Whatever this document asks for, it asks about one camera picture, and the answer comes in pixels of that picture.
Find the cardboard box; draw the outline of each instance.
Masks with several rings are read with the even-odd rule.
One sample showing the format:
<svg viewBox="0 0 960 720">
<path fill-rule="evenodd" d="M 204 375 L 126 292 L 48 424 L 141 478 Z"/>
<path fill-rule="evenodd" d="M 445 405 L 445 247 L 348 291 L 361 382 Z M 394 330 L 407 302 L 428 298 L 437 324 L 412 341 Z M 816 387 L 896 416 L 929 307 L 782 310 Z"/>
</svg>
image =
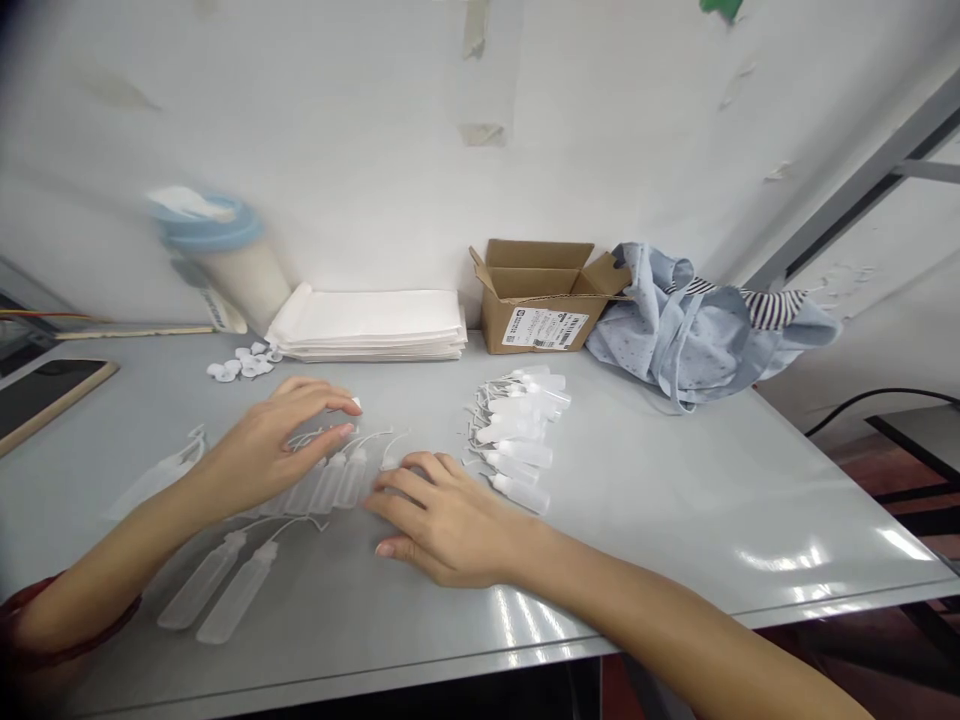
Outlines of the cardboard box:
<svg viewBox="0 0 960 720">
<path fill-rule="evenodd" d="M 491 240 L 484 263 L 470 248 L 483 283 L 481 323 L 487 352 L 579 350 L 607 306 L 630 284 L 610 253 L 584 267 L 593 243 Z"/>
</svg>

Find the left hand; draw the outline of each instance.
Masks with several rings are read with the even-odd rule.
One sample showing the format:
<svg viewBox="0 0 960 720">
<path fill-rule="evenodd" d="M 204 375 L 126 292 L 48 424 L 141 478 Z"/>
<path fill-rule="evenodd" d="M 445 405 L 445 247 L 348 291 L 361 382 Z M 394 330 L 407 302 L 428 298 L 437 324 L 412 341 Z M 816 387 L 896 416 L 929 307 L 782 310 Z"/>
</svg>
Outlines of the left hand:
<svg viewBox="0 0 960 720">
<path fill-rule="evenodd" d="M 287 438 L 297 426 L 328 409 L 354 417 L 362 413 L 349 390 L 317 378 L 285 380 L 169 491 L 201 526 L 266 502 L 300 480 L 353 432 L 350 423 L 338 425 L 291 451 Z"/>
</svg>

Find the white wall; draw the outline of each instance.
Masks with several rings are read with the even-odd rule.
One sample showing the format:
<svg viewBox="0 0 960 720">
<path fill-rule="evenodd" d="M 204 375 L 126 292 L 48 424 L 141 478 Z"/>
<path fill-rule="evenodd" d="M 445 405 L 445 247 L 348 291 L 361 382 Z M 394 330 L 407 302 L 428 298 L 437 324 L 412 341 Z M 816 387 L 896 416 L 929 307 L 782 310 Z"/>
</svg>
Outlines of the white wall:
<svg viewBox="0 0 960 720">
<path fill-rule="evenodd" d="M 932 159 L 960 164 L 960 133 Z M 908 179 L 791 280 L 844 322 L 837 343 L 802 356 L 760 392 L 802 430 L 849 397 L 914 387 L 960 397 L 960 186 Z M 869 398 L 816 436 L 835 448 L 872 432 L 862 420 L 939 404 Z"/>
<path fill-rule="evenodd" d="M 493 0 L 468 72 L 463 12 L 53 3 L 7 63 L 0 252 L 87 312 L 202 321 L 137 209 L 182 182 L 254 204 L 325 289 L 460 288 L 475 310 L 466 247 L 489 237 L 642 238 L 729 277 L 960 38 L 953 0 L 746 0 L 733 28 L 696 0 Z M 464 147 L 464 112 L 506 146 Z"/>
</svg>

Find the right hand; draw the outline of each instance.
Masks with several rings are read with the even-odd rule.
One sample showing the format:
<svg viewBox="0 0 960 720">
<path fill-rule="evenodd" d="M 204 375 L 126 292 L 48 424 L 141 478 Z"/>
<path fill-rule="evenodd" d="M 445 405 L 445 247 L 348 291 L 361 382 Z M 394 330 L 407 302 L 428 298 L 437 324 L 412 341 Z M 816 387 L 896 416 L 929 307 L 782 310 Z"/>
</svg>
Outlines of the right hand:
<svg viewBox="0 0 960 720">
<path fill-rule="evenodd" d="M 447 587 L 517 583 L 531 536 L 546 526 L 509 507 L 449 455 L 416 452 L 402 466 L 380 475 L 364 502 L 405 533 L 381 542 L 377 555 L 418 567 Z M 407 497 L 383 492 L 387 488 Z"/>
</svg>

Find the phone screen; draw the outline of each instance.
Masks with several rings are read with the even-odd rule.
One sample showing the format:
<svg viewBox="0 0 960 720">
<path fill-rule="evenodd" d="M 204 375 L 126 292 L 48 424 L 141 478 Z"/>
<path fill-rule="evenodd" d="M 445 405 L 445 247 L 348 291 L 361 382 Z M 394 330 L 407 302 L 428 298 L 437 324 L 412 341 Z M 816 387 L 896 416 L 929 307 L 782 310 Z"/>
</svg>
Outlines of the phone screen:
<svg viewBox="0 0 960 720">
<path fill-rule="evenodd" d="M 104 360 L 51 360 L 0 390 L 0 438 L 55 403 L 106 364 Z"/>
</svg>

